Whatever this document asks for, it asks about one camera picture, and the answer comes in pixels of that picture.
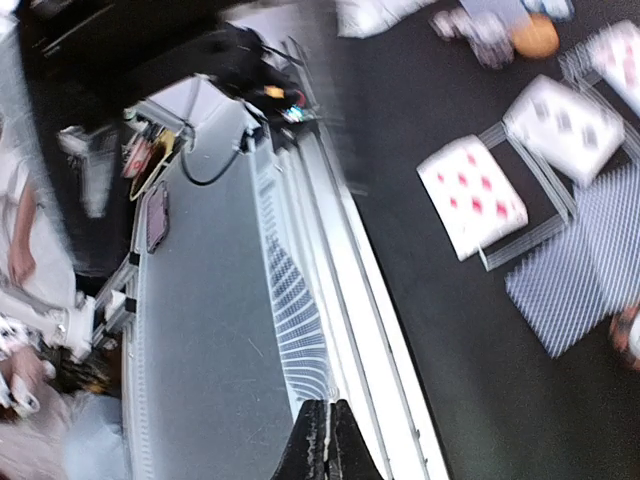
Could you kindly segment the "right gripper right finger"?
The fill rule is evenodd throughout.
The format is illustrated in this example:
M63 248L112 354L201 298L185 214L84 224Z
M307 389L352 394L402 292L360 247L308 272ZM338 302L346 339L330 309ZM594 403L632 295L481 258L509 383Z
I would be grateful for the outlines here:
M331 405L328 448L328 479L382 480L351 407L344 399Z

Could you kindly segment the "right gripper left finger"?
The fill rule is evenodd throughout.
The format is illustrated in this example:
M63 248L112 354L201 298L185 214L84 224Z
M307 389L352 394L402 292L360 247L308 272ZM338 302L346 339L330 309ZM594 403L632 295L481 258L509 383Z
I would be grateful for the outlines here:
M325 478L327 407L324 400L303 402L272 480Z

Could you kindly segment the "nine of diamonds card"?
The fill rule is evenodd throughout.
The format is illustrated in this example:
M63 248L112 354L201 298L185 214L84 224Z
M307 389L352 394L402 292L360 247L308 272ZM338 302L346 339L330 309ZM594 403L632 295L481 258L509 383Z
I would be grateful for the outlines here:
M524 202L474 135L445 145L417 173L460 261L528 224Z

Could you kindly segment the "orange chip stack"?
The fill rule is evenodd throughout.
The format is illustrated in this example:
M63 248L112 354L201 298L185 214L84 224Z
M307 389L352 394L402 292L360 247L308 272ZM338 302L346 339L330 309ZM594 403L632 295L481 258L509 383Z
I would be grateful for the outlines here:
M631 370L639 370L639 305L615 315L609 326L614 351Z

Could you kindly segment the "three of spades card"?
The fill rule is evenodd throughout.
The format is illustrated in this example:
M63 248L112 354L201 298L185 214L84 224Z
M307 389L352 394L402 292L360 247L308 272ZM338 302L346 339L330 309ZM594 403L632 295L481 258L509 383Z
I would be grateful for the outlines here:
M622 145L622 118L547 76L536 77L503 117L507 132L580 187Z

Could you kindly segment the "white chip stack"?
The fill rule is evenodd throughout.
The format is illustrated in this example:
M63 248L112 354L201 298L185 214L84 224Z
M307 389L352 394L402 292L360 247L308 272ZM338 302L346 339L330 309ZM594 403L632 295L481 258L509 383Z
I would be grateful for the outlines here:
M471 17L465 38L476 59L485 68L499 70L514 60L510 34L501 19L493 13Z

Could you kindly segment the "orange big blind button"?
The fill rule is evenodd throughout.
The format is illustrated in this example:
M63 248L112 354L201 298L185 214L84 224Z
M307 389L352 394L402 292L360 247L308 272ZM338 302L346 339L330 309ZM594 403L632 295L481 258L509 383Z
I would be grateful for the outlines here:
M513 31L512 43L515 51L521 56L543 59L557 52L560 39L552 20L547 16L535 14L526 25Z

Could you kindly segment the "nine of hearts card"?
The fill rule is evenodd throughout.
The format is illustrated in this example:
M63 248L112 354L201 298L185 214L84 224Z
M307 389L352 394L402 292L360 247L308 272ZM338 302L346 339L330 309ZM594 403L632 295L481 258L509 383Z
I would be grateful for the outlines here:
M593 68L639 115L639 27L630 20L607 26L587 45Z

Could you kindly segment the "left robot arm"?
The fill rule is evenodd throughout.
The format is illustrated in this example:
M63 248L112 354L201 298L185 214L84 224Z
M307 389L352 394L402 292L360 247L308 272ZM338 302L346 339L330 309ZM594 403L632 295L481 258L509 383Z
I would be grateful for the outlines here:
M226 22L231 1L21 1L20 56L42 142L100 127L194 73L234 96L286 81L257 31Z

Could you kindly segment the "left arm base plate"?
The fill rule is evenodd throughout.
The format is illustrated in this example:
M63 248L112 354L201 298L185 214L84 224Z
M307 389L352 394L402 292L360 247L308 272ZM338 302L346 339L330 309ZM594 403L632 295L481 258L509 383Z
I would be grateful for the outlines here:
M273 129L320 119L315 105L290 76L260 59L252 67L242 100Z

